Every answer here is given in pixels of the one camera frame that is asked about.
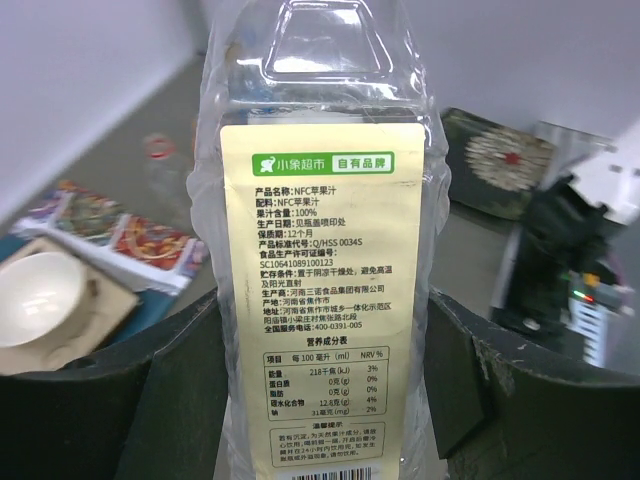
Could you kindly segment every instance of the small bottle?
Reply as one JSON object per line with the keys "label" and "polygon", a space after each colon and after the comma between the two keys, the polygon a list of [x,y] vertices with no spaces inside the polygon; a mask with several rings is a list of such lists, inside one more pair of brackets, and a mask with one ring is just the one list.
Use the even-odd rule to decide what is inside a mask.
{"label": "small bottle", "polygon": [[186,183],[187,176],[193,171],[193,160],[178,152],[166,135],[154,133],[143,143],[147,182],[169,213],[166,223],[191,232],[191,198]]}

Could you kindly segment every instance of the clear plastic bottle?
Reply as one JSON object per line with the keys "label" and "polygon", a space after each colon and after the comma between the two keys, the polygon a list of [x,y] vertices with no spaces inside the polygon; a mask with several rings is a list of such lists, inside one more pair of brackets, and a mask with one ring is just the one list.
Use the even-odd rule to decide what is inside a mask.
{"label": "clear plastic bottle", "polygon": [[184,232],[191,232],[191,198],[187,192],[187,177],[193,171],[193,160],[179,153],[166,135],[154,133],[145,137],[145,171],[156,199],[170,217],[166,223]]}
{"label": "clear plastic bottle", "polygon": [[424,335],[435,238],[449,213],[448,145],[402,0],[227,0],[218,5],[201,89],[197,233],[213,256],[223,314],[232,480],[254,480],[245,414],[220,129],[229,124],[420,123],[426,133],[402,480],[427,477]]}

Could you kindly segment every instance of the brand logo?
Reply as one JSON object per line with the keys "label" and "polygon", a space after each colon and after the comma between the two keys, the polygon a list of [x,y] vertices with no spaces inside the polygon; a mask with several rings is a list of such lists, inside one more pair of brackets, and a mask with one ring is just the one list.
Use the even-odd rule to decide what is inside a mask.
{"label": "brand logo", "polygon": [[253,156],[253,174],[261,176],[391,174],[393,152],[261,153]]}
{"label": "brand logo", "polygon": [[276,163],[276,157],[271,156],[266,160],[260,161],[260,173],[273,173],[273,164]]}

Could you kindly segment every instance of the ceramic bowl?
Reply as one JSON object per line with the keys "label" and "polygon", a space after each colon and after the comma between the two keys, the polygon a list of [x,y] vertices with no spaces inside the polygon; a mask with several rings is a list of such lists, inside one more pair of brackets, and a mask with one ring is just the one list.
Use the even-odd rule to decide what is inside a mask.
{"label": "ceramic bowl", "polygon": [[31,255],[0,271],[0,347],[45,336],[80,315],[87,270],[62,252]]}

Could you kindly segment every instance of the yellow label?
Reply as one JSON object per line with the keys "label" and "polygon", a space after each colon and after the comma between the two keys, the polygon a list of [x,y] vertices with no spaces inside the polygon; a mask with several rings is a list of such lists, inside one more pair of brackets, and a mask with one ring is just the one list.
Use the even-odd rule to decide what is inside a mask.
{"label": "yellow label", "polygon": [[221,141],[257,478],[398,478],[424,128],[227,126]]}

